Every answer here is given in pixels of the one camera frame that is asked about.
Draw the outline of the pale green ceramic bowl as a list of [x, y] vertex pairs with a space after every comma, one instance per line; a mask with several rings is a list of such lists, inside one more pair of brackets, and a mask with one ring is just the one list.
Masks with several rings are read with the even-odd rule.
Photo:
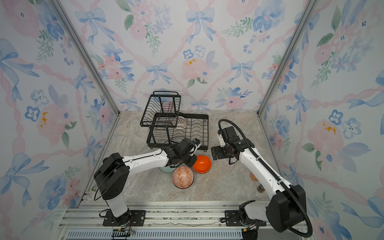
[[172, 173], [176, 168], [177, 166], [160, 167], [160, 171], [165, 174], [169, 174]]

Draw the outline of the orange plastic bowl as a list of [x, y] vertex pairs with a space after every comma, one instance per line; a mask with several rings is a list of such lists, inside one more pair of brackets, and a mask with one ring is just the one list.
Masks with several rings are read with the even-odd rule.
[[200, 156], [197, 156], [197, 160], [193, 165], [193, 169], [195, 170], [195, 172], [199, 174], [204, 174], [211, 169], [211, 166], [212, 166], [212, 162], [210, 158], [204, 155], [200, 155]]

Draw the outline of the white brown patterned bowl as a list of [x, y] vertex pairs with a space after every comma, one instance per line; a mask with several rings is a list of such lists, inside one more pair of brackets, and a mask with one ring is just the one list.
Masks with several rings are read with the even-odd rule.
[[186, 129], [188, 126], [187, 120], [184, 117], [177, 117], [172, 120], [172, 124], [174, 124], [177, 130]]

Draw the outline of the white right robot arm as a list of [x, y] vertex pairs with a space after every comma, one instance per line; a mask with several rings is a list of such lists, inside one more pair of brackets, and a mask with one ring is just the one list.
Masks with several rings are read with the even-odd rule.
[[250, 200], [239, 205], [238, 222], [245, 226], [265, 222], [279, 233], [290, 230], [301, 237], [312, 236], [313, 226], [307, 214], [305, 190], [281, 177], [262, 158], [254, 145], [241, 140], [226, 146], [212, 147], [211, 152], [214, 160], [236, 158], [244, 164], [270, 198], [268, 204]]

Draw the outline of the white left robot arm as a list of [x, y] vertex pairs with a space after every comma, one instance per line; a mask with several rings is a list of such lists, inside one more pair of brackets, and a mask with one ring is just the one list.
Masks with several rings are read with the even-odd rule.
[[135, 219], [123, 196], [129, 177], [154, 168], [177, 167], [182, 164], [192, 167], [197, 160], [195, 152], [200, 146], [200, 140], [185, 138], [151, 153], [125, 157], [114, 153], [105, 158], [94, 173], [97, 192], [109, 207], [103, 216], [103, 226], [125, 227]]

